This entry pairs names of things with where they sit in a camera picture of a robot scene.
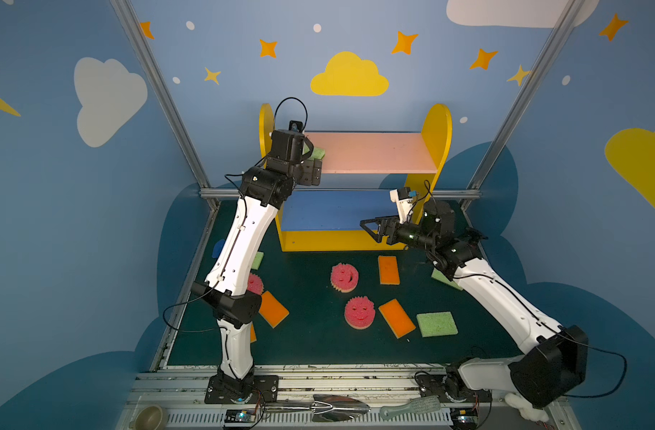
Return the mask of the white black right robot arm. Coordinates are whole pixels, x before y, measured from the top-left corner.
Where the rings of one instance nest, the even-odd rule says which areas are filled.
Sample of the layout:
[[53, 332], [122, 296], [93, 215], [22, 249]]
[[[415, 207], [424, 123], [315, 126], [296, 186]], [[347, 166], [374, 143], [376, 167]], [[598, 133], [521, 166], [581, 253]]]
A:
[[447, 397], [463, 401], [479, 391], [515, 394], [542, 409], [585, 381], [587, 335], [566, 328], [522, 297], [483, 257], [485, 236], [468, 228], [455, 231], [456, 215], [445, 202], [426, 202], [419, 222], [411, 219], [411, 200], [397, 202], [397, 214], [362, 220], [378, 243], [421, 250], [445, 278], [469, 293], [520, 349], [515, 358], [468, 358], [451, 365], [444, 379]]

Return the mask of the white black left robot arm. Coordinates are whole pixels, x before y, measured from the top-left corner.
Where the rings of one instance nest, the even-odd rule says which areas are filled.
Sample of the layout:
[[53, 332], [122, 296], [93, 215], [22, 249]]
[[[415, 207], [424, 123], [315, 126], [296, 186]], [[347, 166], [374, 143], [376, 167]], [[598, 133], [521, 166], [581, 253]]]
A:
[[248, 276], [266, 231], [298, 184], [317, 185], [321, 168], [310, 158], [315, 149], [306, 134], [271, 132], [262, 164], [241, 177], [231, 229], [214, 268], [205, 277], [202, 299], [214, 310], [222, 335], [222, 373], [237, 381], [251, 373], [250, 324], [261, 295], [248, 291]]

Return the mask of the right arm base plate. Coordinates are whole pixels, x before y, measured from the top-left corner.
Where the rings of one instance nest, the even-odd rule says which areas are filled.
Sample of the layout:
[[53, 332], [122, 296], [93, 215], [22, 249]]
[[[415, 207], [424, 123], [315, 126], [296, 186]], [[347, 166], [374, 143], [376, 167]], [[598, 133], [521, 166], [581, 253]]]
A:
[[469, 389], [456, 374], [430, 374], [418, 371], [414, 374], [413, 380], [417, 383], [422, 397], [437, 396], [441, 402], [454, 403], [492, 401], [490, 392]]

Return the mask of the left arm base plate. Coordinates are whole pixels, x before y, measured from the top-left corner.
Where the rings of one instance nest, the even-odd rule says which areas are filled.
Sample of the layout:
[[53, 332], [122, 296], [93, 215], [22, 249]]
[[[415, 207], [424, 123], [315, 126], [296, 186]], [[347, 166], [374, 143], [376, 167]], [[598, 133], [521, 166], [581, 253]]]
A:
[[279, 377], [254, 376], [242, 380], [224, 373], [212, 376], [205, 392], [205, 404], [255, 404], [277, 400]]

